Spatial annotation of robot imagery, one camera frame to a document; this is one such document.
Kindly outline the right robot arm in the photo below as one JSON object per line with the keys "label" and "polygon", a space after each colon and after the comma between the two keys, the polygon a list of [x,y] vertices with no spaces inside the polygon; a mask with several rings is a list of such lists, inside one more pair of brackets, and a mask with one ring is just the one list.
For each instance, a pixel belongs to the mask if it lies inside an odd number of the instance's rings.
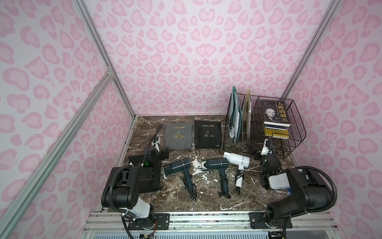
{"label": "right robot arm", "polygon": [[337,201],[334,181],[318,168],[298,166],[282,170],[276,154],[261,155],[260,167],[263,188],[291,190],[288,197],[267,205],[261,224],[269,228],[281,226],[285,230],[290,219],[326,211]]}

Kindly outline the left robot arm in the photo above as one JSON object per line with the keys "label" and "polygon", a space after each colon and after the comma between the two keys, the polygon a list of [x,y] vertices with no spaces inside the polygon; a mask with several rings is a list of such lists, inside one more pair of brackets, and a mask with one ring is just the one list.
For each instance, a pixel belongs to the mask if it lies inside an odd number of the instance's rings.
{"label": "left robot arm", "polygon": [[101,196],[101,205],[121,213],[124,221],[137,222],[144,228],[154,225],[154,209],[139,194],[155,192],[163,187],[161,161],[168,158],[167,149],[157,150],[153,146],[146,154],[129,156],[128,165],[112,168]]}

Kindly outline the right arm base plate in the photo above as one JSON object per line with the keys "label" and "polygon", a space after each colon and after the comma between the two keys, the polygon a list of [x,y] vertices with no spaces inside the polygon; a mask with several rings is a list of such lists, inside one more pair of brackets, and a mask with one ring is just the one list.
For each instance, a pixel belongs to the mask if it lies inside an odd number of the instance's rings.
{"label": "right arm base plate", "polygon": [[265,212],[250,212],[248,214],[251,229],[282,229],[284,221],[267,223],[265,219]]}

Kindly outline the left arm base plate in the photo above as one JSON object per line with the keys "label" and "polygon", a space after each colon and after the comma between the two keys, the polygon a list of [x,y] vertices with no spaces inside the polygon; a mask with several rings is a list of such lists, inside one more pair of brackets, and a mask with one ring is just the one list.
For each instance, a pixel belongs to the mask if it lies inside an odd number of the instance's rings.
{"label": "left arm base plate", "polygon": [[150,230],[168,230],[170,224],[170,214],[155,213],[150,214],[148,218],[136,219],[128,224],[128,229],[133,231]]}

